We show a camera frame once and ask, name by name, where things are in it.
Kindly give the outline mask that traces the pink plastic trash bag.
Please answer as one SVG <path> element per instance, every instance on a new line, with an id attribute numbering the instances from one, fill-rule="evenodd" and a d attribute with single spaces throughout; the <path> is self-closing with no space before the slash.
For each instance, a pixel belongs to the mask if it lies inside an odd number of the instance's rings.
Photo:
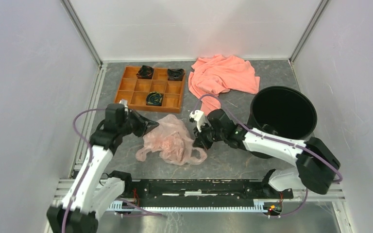
<path id="1" fill-rule="evenodd" d="M 184 122 L 169 114 L 157 121 L 158 127 L 143 136 L 143 148 L 136 152 L 136 159 L 144 162 L 149 152 L 159 152 L 166 163 L 182 166 L 200 165 L 207 159 L 204 149 L 194 147 Z"/>

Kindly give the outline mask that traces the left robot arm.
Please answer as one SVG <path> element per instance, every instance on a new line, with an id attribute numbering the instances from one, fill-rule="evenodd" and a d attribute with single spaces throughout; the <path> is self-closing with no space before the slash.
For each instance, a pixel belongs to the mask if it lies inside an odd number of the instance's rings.
<path id="1" fill-rule="evenodd" d="M 117 198 L 129 197 L 133 190 L 130 173 L 113 171 L 105 184 L 97 189 L 106 166 L 110 163 L 123 138 L 133 134 L 143 137 L 159 123 L 129 109 L 125 103 L 109 104 L 104 119 L 87 139 L 87 155 L 67 194 L 57 206 L 47 210 L 47 219 L 54 233 L 95 233 L 99 220 Z"/>

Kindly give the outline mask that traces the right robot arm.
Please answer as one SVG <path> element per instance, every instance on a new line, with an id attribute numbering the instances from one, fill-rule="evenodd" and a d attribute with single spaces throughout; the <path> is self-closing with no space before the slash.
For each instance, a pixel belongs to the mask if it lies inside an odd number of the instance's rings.
<path id="1" fill-rule="evenodd" d="M 242 123 L 235 124 L 222 109 L 207 116 L 203 111 L 194 110 L 189 120 L 196 124 L 194 147 L 208 150 L 213 143 L 222 141 L 233 149 L 267 155 L 292 165 L 285 170 L 273 170 L 264 177 L 261 192 L 267 198 L 295 188 L 325 195 L 331 184 L 341 180 L 339 161 L 318 138 L 289 139 Z"/>

